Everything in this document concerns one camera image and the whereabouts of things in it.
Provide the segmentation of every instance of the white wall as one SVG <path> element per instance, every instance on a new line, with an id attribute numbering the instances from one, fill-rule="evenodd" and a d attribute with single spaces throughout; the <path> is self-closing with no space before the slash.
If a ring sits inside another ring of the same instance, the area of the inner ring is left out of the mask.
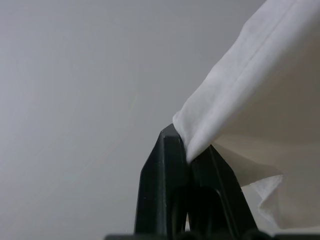
<path id="1" fill-rule="evenodd" d="M 1 240 L 132 232 L 160 130 L 263 1 L 1 1 Z"/>

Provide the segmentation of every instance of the gray background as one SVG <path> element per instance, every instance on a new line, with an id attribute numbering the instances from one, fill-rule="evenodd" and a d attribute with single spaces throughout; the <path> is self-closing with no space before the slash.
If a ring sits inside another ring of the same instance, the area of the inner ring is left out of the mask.
<path id="1" fill-rule="evenodd" d="M 262 3 L 1 1 L 1 240 L 131 233 L 160 130 Z"/>

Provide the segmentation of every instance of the gray wall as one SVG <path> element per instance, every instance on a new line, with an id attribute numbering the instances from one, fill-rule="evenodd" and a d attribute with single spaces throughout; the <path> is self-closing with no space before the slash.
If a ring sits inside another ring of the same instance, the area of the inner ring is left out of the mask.
<path id="1" fill-rule="evenodd" d="M 1 240 L 131 233 L 158 133 L 262 2 L 1 1 Z"/>

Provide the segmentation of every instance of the white cloth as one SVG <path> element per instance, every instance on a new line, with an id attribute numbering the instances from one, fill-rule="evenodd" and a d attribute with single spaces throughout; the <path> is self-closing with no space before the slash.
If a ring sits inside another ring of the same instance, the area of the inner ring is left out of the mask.
<path id="1" fill-rule="evenodd" d="M 280 228 L 320 225 L 320 0 L 267 0 L 173 117 L 213 144 Z"/>

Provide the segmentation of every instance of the white fabric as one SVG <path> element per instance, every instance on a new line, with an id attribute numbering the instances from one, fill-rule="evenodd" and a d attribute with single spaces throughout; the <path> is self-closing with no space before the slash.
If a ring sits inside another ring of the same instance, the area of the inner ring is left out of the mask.
<path id="1" fill-rule="evenodd" d="M 280 228 L 320 225 L 320 0 L 267 0 L 173 117 L 211 143 Z"/>

